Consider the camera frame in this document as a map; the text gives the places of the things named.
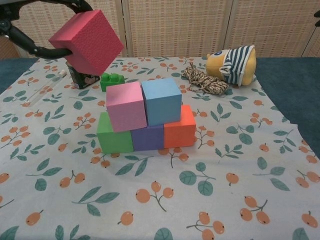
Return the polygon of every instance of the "orange cube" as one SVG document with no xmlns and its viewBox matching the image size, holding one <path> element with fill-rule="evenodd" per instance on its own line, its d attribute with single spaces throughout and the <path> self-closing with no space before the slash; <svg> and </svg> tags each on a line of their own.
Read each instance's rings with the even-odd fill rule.
<svg viewBox="0 0 320 240">
<path fill-rule="evenodd" d="M 180 121 L 164 124 L 164 148 L 194 145 L 196 121 L 189 105 L 181 106 Z"/>
</svg>

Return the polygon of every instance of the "foam block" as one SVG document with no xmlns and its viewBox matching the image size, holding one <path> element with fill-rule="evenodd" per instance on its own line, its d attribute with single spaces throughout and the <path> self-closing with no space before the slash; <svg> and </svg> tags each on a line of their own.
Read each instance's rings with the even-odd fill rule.
<svg viewBox="0 0 320 240">
<path fill-rule="evenodd" d="M 112 73 L 103 73 L 101 76 L 100 86 L 102 92 L 106 91 L 106 87 L 118 85 L 118 84 L 124 84 L 125 83 L 125 77 L 120 74 Z"/>
<path fill-rule="evenodd" d="M 77 13 L 49 42 L 55 48 L 72 51 L 65 58 L 79 73 L 97 76 L 124 48 L 101 10 Z"/>
<path fill-rule="evenodd" d="M 96 135 L 104 154 L 134 151 L 130 131 L 114 132 L 107 112 L 100 114 Z"/>
<path fill-rule="evenodd" d="M 164 126 L 147 126 L 131 131 L 134 151 L 157 150 L 164 148 Z"/>
<path fill-rule="evenodd" d="M 149 126 L 180 121 L 182 94 L 172 78 L 141 83 Z"/>
<path fill-rule="evenodd" d="M 114 132 L 141 129 L 147 126 L 140 82 L 108 86 L 106 109 Z"/>
<path fill-rule="evenodd" d="M 195 143 L 196 121 L 189 105 L 181 106 L 181 120 L 164 125 L 164 147 L 188 147 Z"/>
</svg>

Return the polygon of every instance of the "pink cube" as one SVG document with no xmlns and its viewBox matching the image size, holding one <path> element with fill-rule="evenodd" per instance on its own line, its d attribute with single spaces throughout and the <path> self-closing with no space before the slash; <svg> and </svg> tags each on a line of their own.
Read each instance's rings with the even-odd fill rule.
<svg viewBox="0 0 320 240">
<path fill-rule="evenodd" d="M 124 48 L 101 10 L 74 15 L 49 42 L 55 48 L 72 51 L 65 58 L 78 72 L 97 76 Z"/>
<path fill-rule="evenodd" d="M 140 82 L 108 86 L 106 109 L 114 132 L 141 129 L 147 126 Z"/>
</svg>

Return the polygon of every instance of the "striped hat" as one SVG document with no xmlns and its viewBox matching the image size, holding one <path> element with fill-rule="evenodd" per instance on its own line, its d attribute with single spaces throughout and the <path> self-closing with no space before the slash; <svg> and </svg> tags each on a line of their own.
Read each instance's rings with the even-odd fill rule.
<svg viewBox="0 0 320 240">
<path fill-rule="evenodd" d="M 228 50 L 224 56 L 223 66 L 219 69 L 224 81 L 229 84 L 241 85 L 248 58 L 254 48 L 255 46 L 251 45 Z"/>
</svg>

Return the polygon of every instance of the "purple cube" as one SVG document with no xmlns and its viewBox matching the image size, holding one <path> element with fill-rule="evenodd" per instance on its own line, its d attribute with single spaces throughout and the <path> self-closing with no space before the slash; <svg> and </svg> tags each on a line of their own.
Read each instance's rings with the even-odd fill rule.
<svg viewBox="0 0 320 240">
<path fill-rule="evenodd" d="M 131 137 L 134 151 L 147 151 L 163 149 L 164 125 L 147 126 L 131 130 Z"/>
</svg>

